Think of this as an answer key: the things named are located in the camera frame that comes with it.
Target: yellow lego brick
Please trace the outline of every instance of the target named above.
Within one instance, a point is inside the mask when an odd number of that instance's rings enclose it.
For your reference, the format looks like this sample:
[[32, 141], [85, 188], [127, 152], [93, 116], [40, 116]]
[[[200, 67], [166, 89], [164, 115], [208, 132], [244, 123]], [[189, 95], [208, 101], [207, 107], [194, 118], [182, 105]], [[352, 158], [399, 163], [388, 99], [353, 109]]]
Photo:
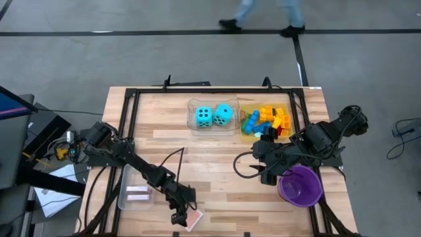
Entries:
[[291, 116], [289, 115], [283, 116], [281, 128], [291, 128]]
[[283, 129], [281, 131], [281, 136], [288, 136], [288, 135], [289, 135], [289, 131], [288, 130]]
[[272, 124], [273, 128], [278, 128], [281, 125], [282, 122], [282, 118], [280, 118], [279, 116], [275, 116], [274, 117], [274, 123]]
[[282, 117], [281, 115], [284, 115], [284, 110], [282, 108], [277, 108], [276, 116]]
[[266, 109], [265, 108], [259, 109], [259, 122], [266, 122]]
[[266, 109], [266, 120], [267, 121], [274, 120], [274, 112], [272, 110], [272, 106], [265, 106], [264, 108]]

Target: white label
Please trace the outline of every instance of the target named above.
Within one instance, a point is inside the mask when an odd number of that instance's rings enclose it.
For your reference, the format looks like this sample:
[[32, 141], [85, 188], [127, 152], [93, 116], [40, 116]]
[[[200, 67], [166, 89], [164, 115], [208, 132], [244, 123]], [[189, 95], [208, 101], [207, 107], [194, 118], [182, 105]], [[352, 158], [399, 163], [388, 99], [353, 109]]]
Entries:
[[148, 192], [147, 186], [127, 186], [126, 191]]
[[149, 200], [149, 194], [145, 194], [145, 195], [127, 195], [127, 200], [128, 201], [133, 201], [133, 200]]

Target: black floor line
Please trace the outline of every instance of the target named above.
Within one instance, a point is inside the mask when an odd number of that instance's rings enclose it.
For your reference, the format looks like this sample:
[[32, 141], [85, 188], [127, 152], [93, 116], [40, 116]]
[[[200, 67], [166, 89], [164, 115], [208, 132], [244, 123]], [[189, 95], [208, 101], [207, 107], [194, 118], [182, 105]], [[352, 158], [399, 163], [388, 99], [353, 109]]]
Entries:
[[[207, 36], [207, 35], [274, 35], [280, 30], [130, 30], [130, 31], [92, 31], [92, 32], [0, 32], [1, 36]], [[421, 29], [388, 29], [388, 30], [307, 30], [305, 34], [421, 34]]]
[[140, 30], [140, 31], [94, 31], [94, 32], [0, 32], [0, 36], [206, 36], [206, 35], [261, 35], [279, 34], [279, 30]]
[[7, 0], [6, 3], [5, 3], [5, 5], [1, 9], [1, 11], [0, 11], [0, 21], [4, 17], [4, 15], [6, 14], [7, 9], [9, 9], [10, 5], [12, 4], [12, 1], [13, 0]]
[[301, 51], [300, 41], [298, 37], [294, 37], [292, 41], [294, 42], [295, 58], [297, 58], [297, 63], [299, 64], [298, 69], [301, 76], [301, 85], [309, 86], [309, 80], [307, 79], [307, 73], [305, 72], [304, 58], [303, 52]]
[[305, 34], [421, 34], [421, 29], [306, 30]]

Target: blue lego brick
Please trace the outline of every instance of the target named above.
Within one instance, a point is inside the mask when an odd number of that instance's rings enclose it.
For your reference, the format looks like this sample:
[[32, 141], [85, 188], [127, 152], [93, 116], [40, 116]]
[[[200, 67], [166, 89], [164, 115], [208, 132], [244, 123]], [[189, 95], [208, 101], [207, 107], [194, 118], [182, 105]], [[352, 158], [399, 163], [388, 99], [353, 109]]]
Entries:
[[247, 124], [247, 126], [244, 129], [244, 133], [245, 134], [250, 134], [254, 125], [256, 124], [257, 120], [259, 119], [259, 111], [255, 110], [253, 112], [253, 114], [251, 115], [250, 119], [249, 119], [249, 123]]
[[262, 123], [262, 124], [260, 124], [260, 125], [257, 125], [257, 126], [255, 126], [254, 128], [253, 128], [253, 132], [254, 133], [257, 133], [257, 132], [261, 132], [261, 133], [263, 133], [263, 131], [264, 131], [264, 128], [265, 127], [267, 127], [267, 126], [272, 126], [271, 124], [270, 124], [270, 122], [264, 122], [264, 123]]
[[199, 107], [196, 109], [196, 125], [201, 128], [212, 125], [212, 109], [210, 107]]

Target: computer monitor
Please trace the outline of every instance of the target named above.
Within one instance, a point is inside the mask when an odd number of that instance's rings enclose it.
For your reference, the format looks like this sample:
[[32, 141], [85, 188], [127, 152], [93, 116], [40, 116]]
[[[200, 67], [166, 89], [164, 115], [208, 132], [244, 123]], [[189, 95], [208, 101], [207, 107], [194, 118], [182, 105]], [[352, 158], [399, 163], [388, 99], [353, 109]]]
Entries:
[[32, 104], [0, 86], [0, 120], [38, 112]]

